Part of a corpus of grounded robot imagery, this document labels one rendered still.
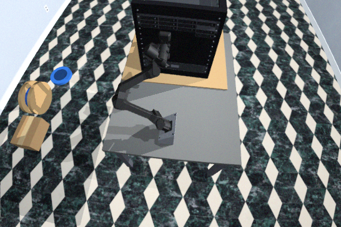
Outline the black server rack frame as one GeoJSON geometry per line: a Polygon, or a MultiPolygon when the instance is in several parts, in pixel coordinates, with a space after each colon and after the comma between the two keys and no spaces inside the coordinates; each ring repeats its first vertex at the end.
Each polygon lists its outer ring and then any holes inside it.
{"type": "Polygon", "coordinates": [[[169,67],[157,65],[161,73],[208,79],[227,16],[227,0],[219,0],[219,7],[216,0],[132,0],[131,8],[141,71],[149,65],[142,56],[145,46],[151,42],[160,44],[159,31],[166,31],[171,33],[169,67]],[[215,21],[214,38],[196,37],[195,32],[141,27],[140,14],[215,21]]]}

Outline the tan flat board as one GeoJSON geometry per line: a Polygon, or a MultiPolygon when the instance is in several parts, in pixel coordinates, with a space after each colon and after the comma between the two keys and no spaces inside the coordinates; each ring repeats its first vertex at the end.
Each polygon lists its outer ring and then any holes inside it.
{"type": "MultiPolygon", "coordinates": [[[[121,80],[127,80],[140,72],[142,71],[135,34],[121,80]]],[[[225,64],[223,30],[220,36],[219,45],[215,53],[214,61],[212,63],[208,79],[160,73],[158,77],[146,79],[142,82],[227,90],[227,74],[225,64]]]]}

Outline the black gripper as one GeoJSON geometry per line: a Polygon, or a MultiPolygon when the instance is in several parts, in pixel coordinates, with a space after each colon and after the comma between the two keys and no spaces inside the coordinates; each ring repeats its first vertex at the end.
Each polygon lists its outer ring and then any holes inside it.
{"type": "Polygon", "coordinates": [[[160,47],[158,49],[159,52],[165,52],[167,54],[167,59],[170,58],[169,49],[171,48],[171,33],[170,32],[159,32],[159,40],[160,40],[160,47]]]}

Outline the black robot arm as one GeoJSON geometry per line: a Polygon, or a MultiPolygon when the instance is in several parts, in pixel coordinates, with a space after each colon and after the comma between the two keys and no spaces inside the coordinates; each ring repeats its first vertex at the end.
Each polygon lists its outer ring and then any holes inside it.
{"type": "Polygon", "coordinates": [[[158,130],[163,130],[169,132],[172,130],[172,121],[162,118],[162,115],[159,111],[153,109],[153,111],[148,111],[128,102],[124,97],[127,89],[139,84],[140,82],[146,79],[152,79],[154,77],[158,77],[160,75],[159,65],[163,69],[169,67],[167,64],[167,54],[165,52],[159,52],[158,49],[160,44],[155,44],[151,42],[146,45],[144,48],[142,56],[146,57],[149,60],[149,65],[140,73],[135,76],[119,83],[117,90],[112,97],[113,107],[117,110],[128,110],[132,113],[138,114],[142,117],[148,118],[152,123],[154,123],[158,130]],[[159,53],[158,53],[159,52],[159,53]],[[155,62],[153,62],[155,61],[155,62]],[[118,94],[119,93],[119,94],[118,94]]]}

